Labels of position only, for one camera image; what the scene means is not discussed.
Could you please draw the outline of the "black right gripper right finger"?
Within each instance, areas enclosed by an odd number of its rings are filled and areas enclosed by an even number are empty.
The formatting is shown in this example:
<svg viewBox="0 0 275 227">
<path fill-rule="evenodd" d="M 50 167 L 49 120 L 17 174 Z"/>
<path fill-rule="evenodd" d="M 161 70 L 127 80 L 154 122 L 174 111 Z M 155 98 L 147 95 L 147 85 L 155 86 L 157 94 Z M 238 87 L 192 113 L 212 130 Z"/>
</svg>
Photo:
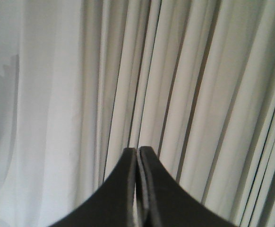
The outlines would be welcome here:
<svg viewBox="0 0 275 227">
<path fill-rule="evenodd" d="M 151 147 L 141 147 L 137 160 L 137 194 L 143 226 L 233 226 L 186 193 L 164 168 Z"/>
</svg>

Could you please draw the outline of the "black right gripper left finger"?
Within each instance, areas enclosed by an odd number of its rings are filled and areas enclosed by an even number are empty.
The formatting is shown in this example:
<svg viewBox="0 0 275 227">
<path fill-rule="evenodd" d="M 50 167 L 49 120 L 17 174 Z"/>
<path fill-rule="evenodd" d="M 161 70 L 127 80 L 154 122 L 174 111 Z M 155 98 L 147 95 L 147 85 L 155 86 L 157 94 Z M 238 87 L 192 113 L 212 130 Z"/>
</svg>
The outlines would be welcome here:
<svg viewBox="0 0 275 227">
<path fill-rule="evenodd" d="M 53 227 L 132 227 L 136 150 L 125 148 L 99 189 Z"/>
</svg>

